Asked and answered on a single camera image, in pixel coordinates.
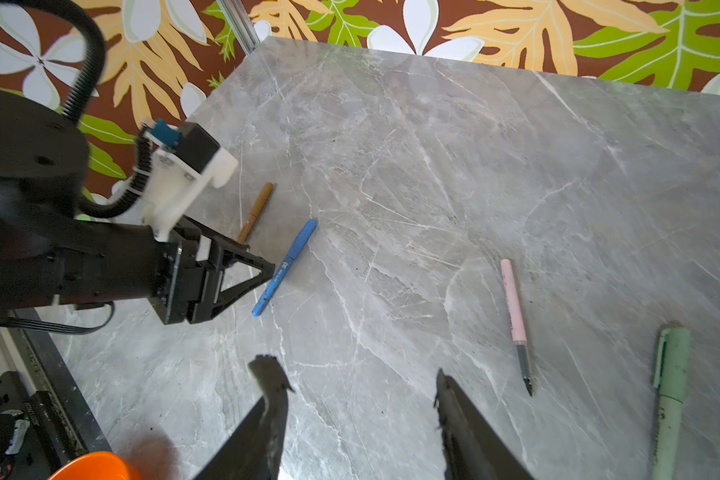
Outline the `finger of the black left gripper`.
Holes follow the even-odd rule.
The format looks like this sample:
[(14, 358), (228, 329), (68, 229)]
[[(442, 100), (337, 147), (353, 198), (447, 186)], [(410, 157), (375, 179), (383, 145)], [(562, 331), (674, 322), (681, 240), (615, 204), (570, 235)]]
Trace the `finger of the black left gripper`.
[(275, 265), (253, 255), (248, 245), (243, 245), (190, 217), (186, 217), (185, 220), (196, 227), (203, 237), (209, 239), (210, 245), (205, 260), (209, 266), (226, 270), (236, 263), (242, 263), (259, 270), (261, 276), (274, 275)]
[(226, 289), (222, 289), (221, 284), (218, 283), (214, 294), (212, 295), (213, 302), (210, 309), (209, 320), (215, 319), (223, 311), (247, 295), (249, 292), (265, 284), (273, 277), (273, 275), (273, 272), (260, 271), (257, 276)]

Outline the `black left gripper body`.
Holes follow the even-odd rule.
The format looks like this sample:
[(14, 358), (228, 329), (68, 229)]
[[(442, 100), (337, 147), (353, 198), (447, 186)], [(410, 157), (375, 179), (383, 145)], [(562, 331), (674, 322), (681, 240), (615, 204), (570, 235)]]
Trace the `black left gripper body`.
[(179, 220), (164, 245), (163, 283), (150, 298), (164, 324), (199, 324), (218, 315), (224, 255), (218, 232), (188, 217)]

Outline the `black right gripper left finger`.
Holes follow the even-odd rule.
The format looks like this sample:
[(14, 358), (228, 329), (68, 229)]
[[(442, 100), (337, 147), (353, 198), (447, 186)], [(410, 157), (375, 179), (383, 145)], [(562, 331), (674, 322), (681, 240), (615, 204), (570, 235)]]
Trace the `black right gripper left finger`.
[(293, 391), (285, 371), (273, 355), (258, 355), (248, 363), (262, 396), (196, 475), (198, 479), (276, 479), (284, 450)]

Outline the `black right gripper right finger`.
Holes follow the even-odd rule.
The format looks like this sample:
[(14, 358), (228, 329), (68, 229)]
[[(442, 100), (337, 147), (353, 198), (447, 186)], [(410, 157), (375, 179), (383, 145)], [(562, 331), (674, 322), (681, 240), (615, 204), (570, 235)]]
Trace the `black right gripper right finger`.
[(455, 378), (439, 369), (434, 406), (439, 416), (445, 479), (532, 479)]

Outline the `blue pen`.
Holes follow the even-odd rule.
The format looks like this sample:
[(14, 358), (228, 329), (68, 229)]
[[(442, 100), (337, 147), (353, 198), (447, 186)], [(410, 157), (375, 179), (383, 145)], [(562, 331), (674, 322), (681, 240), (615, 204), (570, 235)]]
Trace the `blue pen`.
[(275, 275), (267, 285), (266, 290), (264, 291), (264, 294), (262, 297), (258, 300), (256, 305), (254, 306), (252, 310), (252, 315), (254, 317), (259, 317), (272, 297), (274, 296), (275, 292), (279, 288), (280, 284), (284, 280), (285, 276), (287, 275), (288, 271), (290, 270), (291, 266), (295, 262), (295, 260), (298, 258), (299, 254), (307, 244), (309, 238), (313, 234), (314, 230), (317, 227), (317, 221), (314, 219), (308, 220), (304, 226), (302, 227), (299, 234), (295, 237), (291, 247), (289, 248), (288, 252), (286, 253), (286, 256), (284, 260), (281, 262), (280, 266), (277, 268)]

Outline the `brown pen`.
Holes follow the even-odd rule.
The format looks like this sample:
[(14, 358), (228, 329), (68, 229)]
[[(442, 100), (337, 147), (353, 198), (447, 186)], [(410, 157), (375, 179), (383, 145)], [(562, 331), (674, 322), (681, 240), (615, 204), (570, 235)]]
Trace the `brown pen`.
[(245, 245), (249, 236), (251, 235), (256, 223), (258, 222), (261, 214), (263, 213), (268, 200), (274, 190), (274, 184), (267, 182), (261, 189), (253, 207), (251, 208), (242, 228), (237, 236), (236, 242)]

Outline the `green pen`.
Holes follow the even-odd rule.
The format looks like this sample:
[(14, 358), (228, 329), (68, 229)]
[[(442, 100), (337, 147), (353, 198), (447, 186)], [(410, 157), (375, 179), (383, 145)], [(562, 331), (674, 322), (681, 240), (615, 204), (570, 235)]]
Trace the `green pen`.
[(652, 479), (672, 479), (687, 392), (691, 332), (685, 327), (663, 329), (658, 338), (653, 387), (658, 407)]

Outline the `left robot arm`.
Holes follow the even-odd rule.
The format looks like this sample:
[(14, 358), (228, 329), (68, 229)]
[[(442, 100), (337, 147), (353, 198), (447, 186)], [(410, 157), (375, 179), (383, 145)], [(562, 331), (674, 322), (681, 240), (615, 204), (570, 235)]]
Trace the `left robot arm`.
[(80, 326), (19, 312), (139, 298), (165, 324), (198, 324), (271, 280), (272, 263), (186, 214), (238, 168), (197, 123), (145, 122), (130, 181), (105, 204), (83, 195), (90, 149), (79, 126), (104, 71), (106, 41), (74, 2), (31, 8), (80, 34), (82, 68), (60, 110), (0, 90), (0, 327), (80, 335)]

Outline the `orange bowl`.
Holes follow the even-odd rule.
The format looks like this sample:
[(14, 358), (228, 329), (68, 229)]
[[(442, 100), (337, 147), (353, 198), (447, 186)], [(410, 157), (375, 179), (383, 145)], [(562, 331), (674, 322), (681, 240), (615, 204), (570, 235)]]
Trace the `orange bowl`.
[(92, 452), (61, 467), (49, 480), (142, 480), (139, 471), (111, 452)]

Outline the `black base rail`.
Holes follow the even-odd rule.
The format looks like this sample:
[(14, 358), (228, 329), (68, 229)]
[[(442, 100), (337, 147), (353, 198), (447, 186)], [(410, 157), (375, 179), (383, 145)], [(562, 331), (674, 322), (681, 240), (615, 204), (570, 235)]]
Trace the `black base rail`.
[(0, 479), (47, 479), (110, 449), (50, 334), (0, 328)]

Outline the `aluminium left corner post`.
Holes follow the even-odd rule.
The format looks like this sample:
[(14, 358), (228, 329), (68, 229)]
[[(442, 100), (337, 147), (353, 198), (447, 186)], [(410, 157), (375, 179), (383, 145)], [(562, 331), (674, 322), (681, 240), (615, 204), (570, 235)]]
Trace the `aluminium left corner post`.
[(260, 45), (260, 40), (243, 2), (241, 0), (218, 0), (217, 3), (243, 52), (246, 55), (252, 53)]

